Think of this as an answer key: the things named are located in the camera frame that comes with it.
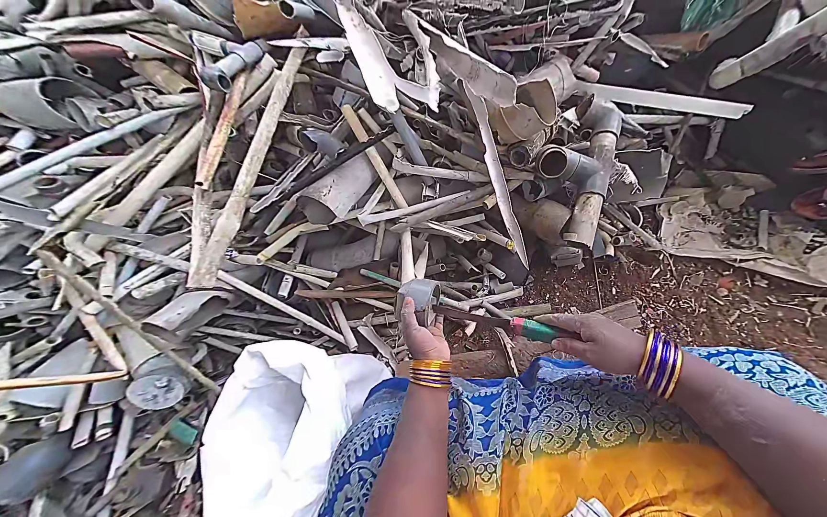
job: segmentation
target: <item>white sack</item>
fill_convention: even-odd
[[[204,517],[313,517],[331,458],[369,391],[374,357],[292,340],[245,348],[203,433]]]

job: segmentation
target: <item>woman's hand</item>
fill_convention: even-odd
[[[430,328],[420,326],[413,303],[413,299],[405,298],[401,306],[401,332],[411,357],[416,360],[448,360],[451,353],[442,334],[442,315],[436,317],[436,323]]]
[[[609,373],[636,374],[646,348],[646,337],[603,315],[540,315],[535,320],[581,336],[560,337],[551,344]]]

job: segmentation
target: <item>patterned fabric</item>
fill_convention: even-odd
[[[827,384],[779,353],[732,347],[686,350],[827,417]],[[391,444],[406,388],[405,379],[394,378],[381,382],[369,394],[359,421],[336,451],[321,517],[363,514]],[[697,501],[681,500],[678,494],[684,492],[682,486],[693,484],[702,494],[739,487],[724,506],[728,510],[742,501],[760,499],[744,478],[730,484],[731,476],[743,477],[738,468],[682,410],[637,390],[633,376],[603,373],[578,360],[538,358],[517,379],[453,379],[448,430],[449,513],[453,516],[483,515],[480,508],[484,506],[495,508],[494,515],[555,511],[560,516],[575,504],[576,497],[597,497],[614,515],[638,506],[643,499],[658,499],[658,504],[652,504],[666,511],[677,511],[679,505],[690,510]],[[642,453],[646,459],[638,464]],[[654,464],[654,455],[667,464]],[[687,465],[674,468],[679,463]],[[695,463],[703,464],[689,468]],[[711,470],[711,464],[720,463],[724,464]],[[610,481],[616,476],[616,465],[620,465],[616,470],[631,468],[626,474],[622,470],[619,489],[612,488]],[[523,480],[514,484],[524,485],[527,478],[540,484],[551,478],[558,482],[552,489],[532,492],[536,500],[527,510],[529,503],[515,500],[526,494],[526,487],[505,487],[506,479],[512,478],[504,474],[507,469],[521,469],[517,477]],[[532,469],[538,471],[534,476]],[[610,478],[609,469],[613,471]],[[580,477],[568,482],[574,472],[580,472]],[[594,481],[587,483],[592,474]],[[566,487],[573,483],[577,486]],[[500,507],[507,504],[512,506],[510,511],[501,512]],[[755,501],[750,505],[766,506]],[[767,507],[752,514],[773,511]]]

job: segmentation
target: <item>woman's left hand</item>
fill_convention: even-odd
[[[420,326],[414,313],[414,300],[405,298],[401,306],[401,332],[404,342],[416,360],[448,360],[451,352],[442,332],[442,316],[430,328]]]

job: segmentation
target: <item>forearm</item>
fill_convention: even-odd
[[[689,353],[672,402],[785,517],[827,515],[827,417]]]
[[[445,517],[448,391],[411,382],[368,517]]]

